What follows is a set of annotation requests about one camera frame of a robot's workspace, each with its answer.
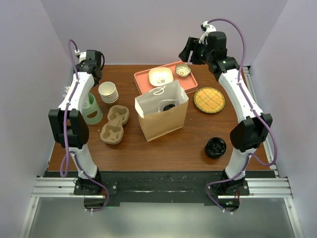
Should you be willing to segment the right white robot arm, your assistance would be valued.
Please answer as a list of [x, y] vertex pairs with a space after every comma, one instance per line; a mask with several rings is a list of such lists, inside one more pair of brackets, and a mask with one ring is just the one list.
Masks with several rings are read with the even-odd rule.
[[264, 114], [251, 97], [236, 59], [227, 56], [226, 40], [225, 33], [219, 31], [209, 32], [203, 40], [189, 37], [179, 58], [183, 62], [206, 64], [226, 91], [236, 112], [238, 125], [230, 133], [233, 151], [229, 164], [223, 170], [221, 180], [208, 185], [231, 195], [243, 185], [246, 167], [266, 140], [272, 116]]

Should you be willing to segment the brown paper bag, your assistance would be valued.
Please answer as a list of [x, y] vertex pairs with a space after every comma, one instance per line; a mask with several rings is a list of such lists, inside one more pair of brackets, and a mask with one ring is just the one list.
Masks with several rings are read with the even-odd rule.
[[[135, 98], [135, 110], [146, 140], [152, 141], [184, 125], [189, 97], [175, 80]], [[175, 107], [163, 111], [166, 105]]]

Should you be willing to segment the black coffee cup lid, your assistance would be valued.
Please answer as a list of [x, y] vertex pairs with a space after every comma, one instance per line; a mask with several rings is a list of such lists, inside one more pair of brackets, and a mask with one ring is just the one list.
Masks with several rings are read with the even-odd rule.
[[172, 109], [172, 108], [174, 108], [174, 107], [175, 107], [174, 104], [166, 105], [166, 106], [163, 108], [163, 111], [168, 111], [168, 110], [170, 110], [170, 109]]

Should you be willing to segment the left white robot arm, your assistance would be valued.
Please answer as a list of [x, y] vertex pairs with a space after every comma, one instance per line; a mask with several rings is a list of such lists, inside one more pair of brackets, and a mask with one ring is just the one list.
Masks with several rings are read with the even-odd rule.
[[60, 176], [66, 177], [72, 159], [78, 170], [77, 186], [90, 194], [107, 189], [102, 183], [100, 171], [92, 160], [89, 148], [89, 129], [82, 115], [89, 91], [102, 78], [104, 55], [96, 50], [75, 50], [79, 62], [74, 65], [71, 85], [57, 109], [49, 111], [49, 121], [55, 141], [65, 149], [60, 165]]

